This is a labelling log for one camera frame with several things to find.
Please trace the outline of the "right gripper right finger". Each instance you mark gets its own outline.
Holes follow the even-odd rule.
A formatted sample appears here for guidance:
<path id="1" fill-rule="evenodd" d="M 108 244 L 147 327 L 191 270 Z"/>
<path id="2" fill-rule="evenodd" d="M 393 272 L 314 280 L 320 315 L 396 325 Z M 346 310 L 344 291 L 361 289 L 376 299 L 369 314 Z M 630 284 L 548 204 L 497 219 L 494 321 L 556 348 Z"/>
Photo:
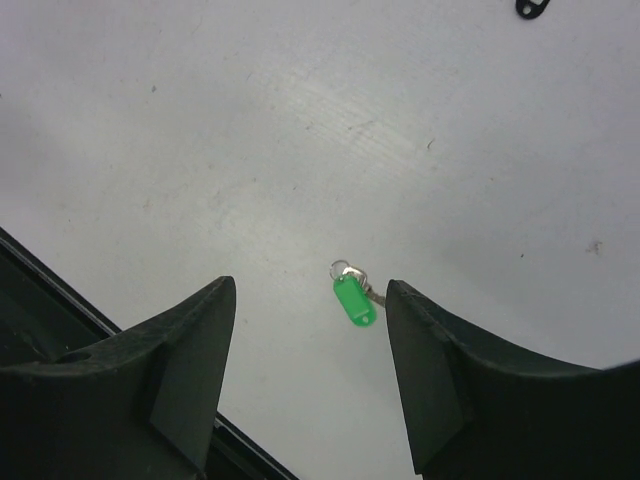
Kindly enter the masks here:
<path id="1" fill-rule="evenodd" d="M 533 352 L 399 280 L 386 319 L 419 476 L 638 477 L 637 362 L 599 370 Z"/>

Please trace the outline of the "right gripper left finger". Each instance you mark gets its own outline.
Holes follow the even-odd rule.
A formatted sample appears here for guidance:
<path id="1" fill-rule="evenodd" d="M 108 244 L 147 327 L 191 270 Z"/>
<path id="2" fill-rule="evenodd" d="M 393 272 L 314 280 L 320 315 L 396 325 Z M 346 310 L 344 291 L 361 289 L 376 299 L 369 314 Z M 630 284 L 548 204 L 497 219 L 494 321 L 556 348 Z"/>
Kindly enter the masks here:
<path id="1" fill-rule="evenodd" d="M 202 479 L 230 348 L 236 285 L 50 363 L 1 371 L 5 479 Z"/>

